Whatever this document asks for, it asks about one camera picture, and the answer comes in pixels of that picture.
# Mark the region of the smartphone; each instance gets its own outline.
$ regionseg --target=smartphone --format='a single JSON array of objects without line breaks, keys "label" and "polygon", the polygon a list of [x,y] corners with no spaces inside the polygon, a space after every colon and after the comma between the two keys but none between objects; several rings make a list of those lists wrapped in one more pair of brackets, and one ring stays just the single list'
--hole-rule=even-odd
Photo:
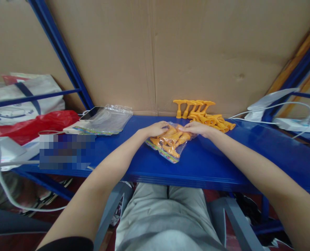
[{"label": "smartphone", "polygon": [[103,109],[104,107],[95,106],[90,111],[88,111],[86,114],[84,114],[79,120],[80,121],[91,121],[94,118],[94,116],[100,111],[102,111]]}]

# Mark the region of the hand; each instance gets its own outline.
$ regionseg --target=hand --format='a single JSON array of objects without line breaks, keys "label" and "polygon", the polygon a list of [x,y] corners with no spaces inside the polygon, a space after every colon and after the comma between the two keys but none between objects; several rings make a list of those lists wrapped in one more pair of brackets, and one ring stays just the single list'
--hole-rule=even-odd
[{"label": "hand", "polygon": [[184,128],[180,128],[180,130],[185,132],[192,132],[194,134],[200,134],[204,138],[207,138],[209,137],[209,134],[216,129],[209,127],[208,125],[201,124],[197,121],[193,121],[187,124]]},{"label": "hand", "polygon": [[160,122],[152,124],[148,127],[145,127],[141,130],[143,130],[146,133],[147,137],[156,137],[156,136],[161,135],[162,133],[165,133],[166,131],[168,131],[168,128],[163,128],[167,125],[168,125],[167,122],[160,121]]}]

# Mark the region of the chair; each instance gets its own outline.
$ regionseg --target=chair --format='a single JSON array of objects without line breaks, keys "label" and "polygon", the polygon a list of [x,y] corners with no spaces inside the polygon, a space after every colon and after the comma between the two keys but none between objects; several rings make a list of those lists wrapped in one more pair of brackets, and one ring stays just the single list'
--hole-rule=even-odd
[{"label": "chair", "polygon": [[[119,182],[111,192],[94,242],[94,250],[99,250],[112,216],[123,196],[121,214],[133,195],[133,190],[126,183]],[[233,198],[220,198],[208,205],[209,215],[220,242],[226,247],[225,212],[232,224],[240,247],[243,251],[263,251],[263,247],[254,234],[239,205]],[[45,233],[51,223],[42,222],[25,216],[0,210],[0,235]]]}]

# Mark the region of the grey chair leg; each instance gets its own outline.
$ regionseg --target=grey chair leg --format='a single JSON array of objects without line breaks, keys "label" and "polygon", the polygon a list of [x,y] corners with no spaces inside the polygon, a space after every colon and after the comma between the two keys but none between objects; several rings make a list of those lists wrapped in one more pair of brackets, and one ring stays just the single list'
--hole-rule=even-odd
[{"label": "grey chair leg", "polygon": [[125,183],[119,182],[111,192],[104,212],[103,216],[100,222],[100,226],[96,235],[96,239],[94,242],[94,250],[99,250],[101,243],[103,242],[103,239],[105,237],[105,234],[107,232],[107,229],[111,223],[112,216],[117,209],[117,206],[121,200],[121,197],[124,195],[123,205],[121,209],[121,214],[123,213],[123,210],[126,208],[128,202],[130,201],[133,190]]},{"label": "grey chair leg", "polygon": [[220,198],[210,204],[212,223],[224,246],[226,245],[226,221],[224,214],[226,212],[241,249],[243,251],[264,250],[235,199]]}]

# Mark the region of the white power strip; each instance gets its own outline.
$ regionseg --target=white power strip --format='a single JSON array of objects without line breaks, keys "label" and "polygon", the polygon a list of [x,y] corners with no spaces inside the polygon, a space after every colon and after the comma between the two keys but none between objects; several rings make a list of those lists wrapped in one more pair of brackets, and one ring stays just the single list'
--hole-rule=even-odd
[{"label": "white power strip", "polygon": [[310,127],[308,128],[308,124],[300,124],[301,120],[296,119],[281,119],[281,118],[274,118],[273,122],[277,123],[277,126],[281,129],[287,131],[297,131],[302,132],[310,132]]}]

